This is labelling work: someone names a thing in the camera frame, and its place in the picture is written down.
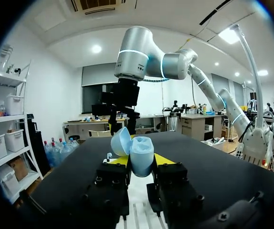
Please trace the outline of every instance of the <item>plastic water bottle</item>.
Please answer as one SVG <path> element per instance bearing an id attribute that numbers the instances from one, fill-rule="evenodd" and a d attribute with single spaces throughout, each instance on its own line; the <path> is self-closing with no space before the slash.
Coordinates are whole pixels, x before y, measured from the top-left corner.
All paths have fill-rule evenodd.
<path id="1" fill-rule="evenodd" d="M 51 146 L 52 146 L 52 143 L 54 142 L 55 144 L 55 141 L 54 141 L 54 137 L 51 138 Z"/>
<path id="2" fill-rule="evenodd" d="M 60 142 L 56 142 L 55 145 L 56 145 L 56 147 L 58 147 L 58 148 L 60 149 L 60 151 L 61 151 L 62 148 L 63 148 L 62 138 L 60 138 Z"/>
<path id="3" fill-rule="evenodd" d="M 73 140 L 73 138 L 70 138 L 70 146 L 72 146 L 73 149 L 76 149 L 79 144 L 77 143 L 77 141 Z"/>
<path id="4" fill-rule="evenodd" d="M 67 142 L 63 142 L 63 148 L 61 149 L 61 161 L 63 161 L 70 153 L 72 153 L 73 148 L 67 145 Z"/>
<path id="5" fill-rule="evenodd" d="M 46 155 L 47 155 L 49 165 L 50 165 L 51 168 L 55 167 L 53 156 L 51 154 L 52 147 L 47 144 L 47 141 L 44 141 L 44 143 L 45 143 L 44 148 L 45 148 L 45 152 L 46 152 Z"/>
<path id="6" fill-rule="evenodd" d="M 55 143 L 52 142 L 51 155 L 53 157 L 53 162 L 55 166 L 58 166 L 61 163 L 61 154 L 60 149 L 55 147 Z"/>

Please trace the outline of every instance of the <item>man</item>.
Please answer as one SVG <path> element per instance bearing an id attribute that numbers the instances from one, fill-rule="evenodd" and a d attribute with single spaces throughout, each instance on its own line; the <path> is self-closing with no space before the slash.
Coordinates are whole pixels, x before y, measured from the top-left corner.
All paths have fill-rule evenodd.
<path id="1" fill-rule="evenodd" d="M 267 106 L 268 106 L 268 108 L 269 108 L 269 111 L 273 113 L 274 111 L 273 111 L 273 109 L 270 107 L 270 103 L 267 103 Z"/>

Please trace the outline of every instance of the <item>black table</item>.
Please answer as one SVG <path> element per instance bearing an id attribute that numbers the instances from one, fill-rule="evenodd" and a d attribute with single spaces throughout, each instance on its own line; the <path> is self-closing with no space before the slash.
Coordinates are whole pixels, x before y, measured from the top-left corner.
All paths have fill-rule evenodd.
<path id="1" fill-rule="evenodd" d="M 251 199 L 264 192 L 264 201 L 274 200 L 274 173 L 232 155 L 207 146 L 177 132 L 146 135 L 152 139 L 155 153 L 174 162 L 182 162 L 195 190 L 204 195 L 203 218 L 210 217 L 240 199 Z M 96 168 L 111 152 L 109 137 L 90 138 L 40 182 L 32 197 L 45 209 L 61 203 L 80 201 Z M 28 215 L 23 206 L 21 211 Z"/>

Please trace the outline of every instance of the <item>ceiling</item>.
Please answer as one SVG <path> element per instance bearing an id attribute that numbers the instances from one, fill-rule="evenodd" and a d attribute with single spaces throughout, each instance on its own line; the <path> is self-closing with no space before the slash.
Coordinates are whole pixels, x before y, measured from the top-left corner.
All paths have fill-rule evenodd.
<path id="1" fill-rule="evenodd" d="M 232 0 L 204 25 L 199 25 L 222 2 L 224 0 L 138 0 L 136 4 L 135 0 L 126 0 L 114 11 L 84 15 L 70 13 L 66 0 L 39 0 L 25 14 L 23 23 L 49 50 L 75 67 L 116 62 L 125 30 L 133 25 L 149 28 L 164 52 L 176 51 L 187 38 L 197 35 L 184 46 L 198 53 L 195 65 L 238 83 L 248 80 L 253 83 L 240 43 L 229 45 L 217 35 L 237 22 L 258 69 L 269 72 L 268 76 L 261 77 L 261 82 L 274 82 L 274 32 L 258 9 L 243 0 Z M 102 51 L 94 54 L 91 48 L 96 44 Z"/>

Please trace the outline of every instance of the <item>air vent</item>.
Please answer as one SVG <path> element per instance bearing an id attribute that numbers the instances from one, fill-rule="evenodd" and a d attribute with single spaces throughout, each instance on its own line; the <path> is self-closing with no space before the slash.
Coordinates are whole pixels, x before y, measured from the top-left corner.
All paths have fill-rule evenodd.
<path id="1" fill-rule="evenodd" d="M 71 0 L 71 6 L 75 12 L 85 14 L 115 10 L 122 0 Z"/>
<path id="2" fill-rule="evenodd" d="M 108 8 L 108 9 L 102 9 L 102 10 L 92 10 L 89 12 L 85 12 L 85 15 L 92 14 L 92 13 L 98 13 L 98 12 L 103 12 L 103 11 L 110 11 L 110 10 L 115 10 L 116 8 Z"/>

